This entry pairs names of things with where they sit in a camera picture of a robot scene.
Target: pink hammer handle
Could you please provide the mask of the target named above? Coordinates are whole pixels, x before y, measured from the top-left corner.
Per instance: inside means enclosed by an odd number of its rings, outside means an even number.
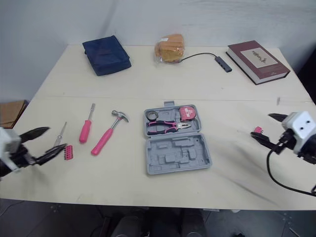
[[[81,130],[81,133],[80,133],[80,137],[79,137],[79,141],[81,143],[85,143],[88,140],[90,126],[91,126],[91,121],[90,120],[84,121],[84,125],[82,127],[82,130]]]
[[[98,142],[98,144],[93,148],[93,150],[91,151],[91,154],[93,155],[98,155],[100,153],[100,151],[102,150],[102,148],[104,147],[104,145],[107,143],[107,141],[109,140],[109,138],[112,136],[113,133],[113,129],[109,128],[101,137],[100,141]]]

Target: bread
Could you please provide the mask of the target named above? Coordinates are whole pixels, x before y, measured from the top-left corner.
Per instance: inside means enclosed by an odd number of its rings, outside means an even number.
[[[155,55],[163,62],[180,62],[183,54],[184,40],[181,34],[164,36],[155,45]]]

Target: table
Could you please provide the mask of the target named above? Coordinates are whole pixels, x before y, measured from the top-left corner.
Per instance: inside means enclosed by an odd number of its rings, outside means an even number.
[[[188,55],[213,52],[233,69],[201,55],[177,65],[156,64],[153,47],[126,46],[132,67],[97,77],[83,48],[69,45],[23,113],[15,130],[50,126],[37,140],[26,143],[41,155],[50,148],[64,122],[62,142],[74,146],[74,159],[59,155],[43,166],[23,168],[0,182],[1,198],[103,205],[175,206],[216,209],[316,209],[316,199],[275,184],[266,171],[268,149],[249,133],[261,126],[276,142],[283,132],[268,113],[289,114],[316,107],[294,72],[287,78],[255,86],[225,55],[225,47],[187,47]],[[278,49],[269,49],[288,63]],[[210,169],[150,176],[146,173],[143,111],[176,105],[196,105],[213,165]],[[91,103],[96,103],[90,137],[78,141]],[[111,110],[125,112],[130,123],[116,127],[97,157],[91,149],[115,118]],[[284,184],[310,190],[315,167],[285,150],[271,159],[274,176]]]

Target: hammer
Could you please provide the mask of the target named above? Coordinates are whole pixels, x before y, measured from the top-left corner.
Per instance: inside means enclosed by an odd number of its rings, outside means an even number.
[[[103,134],[103,136],[101,137],[100,141],[98,142],[98,144],[93,148],[93,150],[91,151],[91,154],[93,155],[98,155],[100,153],[100,151],[102,150],[102,148],[104,147],[104,145],[107,143],[107,141],[109,140],[109,138],[112,136],[112,133],[114,131],[114,128],[116,127],[116,125],[119,123],[119,121],[121,121],[122,119],[125,119],[127,122],[128,118],[126,116],[126,114],[124,114],[123,112],[118,112],[116,110],[112,111],[112,115],[117,116],[117,120],[115,120],[115,122],[112,124],[112,126]]]

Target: book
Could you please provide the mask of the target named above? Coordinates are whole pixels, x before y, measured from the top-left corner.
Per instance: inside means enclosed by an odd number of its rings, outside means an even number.
[[[286,77],[290,70],[257,41],[228,45],[228,56],[256,84]]]

